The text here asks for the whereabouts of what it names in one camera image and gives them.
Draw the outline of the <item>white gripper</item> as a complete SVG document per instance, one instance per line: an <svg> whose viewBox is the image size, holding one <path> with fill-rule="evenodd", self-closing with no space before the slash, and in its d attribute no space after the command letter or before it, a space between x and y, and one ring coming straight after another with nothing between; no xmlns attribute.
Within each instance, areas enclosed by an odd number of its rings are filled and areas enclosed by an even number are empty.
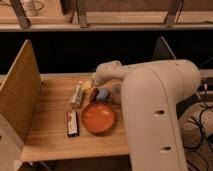
<svg viewBox="0 0 213 171"><path fill-rule="evenodd" d="M121 67L122 64L119 61L111 61L99 64L96 71L92 74L91 80L86 80L82 84L82 90L86 91L93 86L101 86L106 82L116 77L116 69Z"/></svg>

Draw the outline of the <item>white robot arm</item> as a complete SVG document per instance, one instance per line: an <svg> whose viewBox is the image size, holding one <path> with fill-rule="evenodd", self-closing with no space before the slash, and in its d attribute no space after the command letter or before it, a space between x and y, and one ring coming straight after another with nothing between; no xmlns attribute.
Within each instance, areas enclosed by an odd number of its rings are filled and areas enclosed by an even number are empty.
<svg viewBox="0 0 213 171"><path fill-rule="evenodd" d="M201 74L188 60L100 64L94 86L122 81L121 108L132 171L187 171L176 105L191 97Z"/></svg>

